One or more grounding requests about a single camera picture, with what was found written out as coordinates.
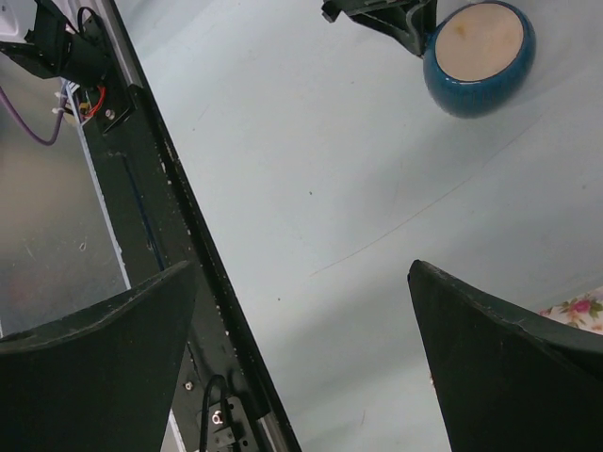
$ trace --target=purple cable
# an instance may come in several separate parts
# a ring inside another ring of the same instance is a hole
[[[53,131],[53,135],[50,139],[43,139],[38,137],[23,121],[23,118],[19,115],[13,104],[10,102],[10,99],[7,97],[6,93],[0,87],[0,102],[7,108],[9,115],[19,124],[19,126],[34,140],[39,142],[39,144],[43,146],[52,146],[57,142],[58,131],[60,130],[60,125],[63,122],[63,114],[65,113],[65,105],[67,104],[67,96],[65,95],[65,90],[67,88],[67,82],[63,84],[63,88],[60,91],[60,102],[58,104],[58,113],[57,113],[57,122],[55,123],[55,130]]]

